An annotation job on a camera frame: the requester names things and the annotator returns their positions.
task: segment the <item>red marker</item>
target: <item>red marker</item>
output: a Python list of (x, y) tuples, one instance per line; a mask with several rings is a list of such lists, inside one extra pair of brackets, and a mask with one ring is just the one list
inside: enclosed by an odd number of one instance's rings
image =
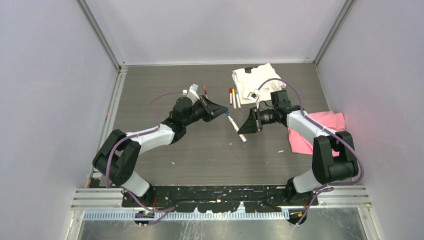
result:
[(233, 105), (233, 89), (229, 88), (229, 104)]

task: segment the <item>yellow marker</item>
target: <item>yellow marker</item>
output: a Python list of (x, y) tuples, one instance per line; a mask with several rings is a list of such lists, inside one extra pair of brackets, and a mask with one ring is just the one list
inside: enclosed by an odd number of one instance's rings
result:
[(236, 91), (234, 91), (234, 88), (232, 89), (232, 102), (233, 102), (233, 106), (234, 109), (237, 109), (237, 104), (236, 104)]

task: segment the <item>robotic arm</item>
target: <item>robotic arm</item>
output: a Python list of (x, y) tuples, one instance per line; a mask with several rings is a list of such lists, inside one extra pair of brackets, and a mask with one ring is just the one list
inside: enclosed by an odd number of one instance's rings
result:
[[(255, 99), (259, 98), (255, 93), (252, 93), (251, 96)], [(337, 135), (354, 148), (350, 133), (347, 131), (335, 132), (324, 125), (318, 127), (311, 123), (305, 116), (312, 118), (305, 111), (303, 111), (304, 116), (300, 106), (292, 106), (286, 90), (272, 92), (271, 102), (273, 104), (271, 109), (258, 110), (259, 104), (250, 108), (246, 122), (237, 133), (259, 133), (262, 131), (263, 125), (280, 123), (295, 130), (313, 145), (312, 168), (287, 181), (285, 187), (287, 198), (310, 192), (334, 181), (341, 181), (358, 175), (359, 167), (355, 156), (324, 129)], [(333, 157), (332, 150), (339, 152), (339, 156)]]
[[(205, 96), (198, 96), (198, 86), (193, 84), (188, 91), (183, 91), (183, 97), (176, 100), (172, 111), (160, 125), (150, 129), (124, 133), (119, 129), (112, 131), (93, 160), (93, 166), (106, 175), (110, 154), (109, 179), (116, 186), (122, 186), (138, 197), (142, 197), (151, 184), (135, 171), (136, 161), (142, 153), (162, 146), (178, 142), (185, 134), (186, 127), (202, 119), (210, 122), (225, 113), (228, 108), (209, 101)], [(122, 142), (116, 152), (111, 153), (114, 145), (127, 136), (134, 136)]]

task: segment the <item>folded towel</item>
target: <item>folded towel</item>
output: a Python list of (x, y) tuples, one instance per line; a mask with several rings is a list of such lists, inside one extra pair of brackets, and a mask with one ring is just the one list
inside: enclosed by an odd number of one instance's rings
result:
[[(309, 115), (329, 129), (333, 129), (337, 132), (345, 130), (345, 118), (341, 112), (334, 113), (332, 111), (322, 111), (310, 113)], [(312, 150), (314, 148), (297, 131), (290, 128), (288, 129), (288, 141), (290, 142), (291, 151), (293, 153), (312, 155)], [(332, 155), (338, 156), (339, 153), (332, 151)]]
[[(253, 93), (255, 89), (268, 79), (280, 78), (271, 64), (240, 68), (232, 71), (232, 79), (237, 88), (238, 96), (241, 104), (253, 104), (253, 100), (248, 98), (249, 93)], [(281, 81), (269, 81), (259, 91), (260, 101), (271, 100), (271, 92), (285, 88), (286, 84)]]

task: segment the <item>pink towel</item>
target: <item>pink towel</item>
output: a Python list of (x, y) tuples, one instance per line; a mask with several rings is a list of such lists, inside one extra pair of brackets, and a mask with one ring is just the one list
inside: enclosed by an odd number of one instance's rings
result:
[[(334, 113), (333, 111), (322, 111), (309, 114), (313, 119), (329, 129), (337, 132), (345, 130), (345, 118), (343, 113)], [(297, 131), (288, 129), (288, 141), (290, 142), (291, 151), (297, 154), (312, 155), (312, 145)], [(333, 151), (333, 156), (338, 156), (339, 153)]]

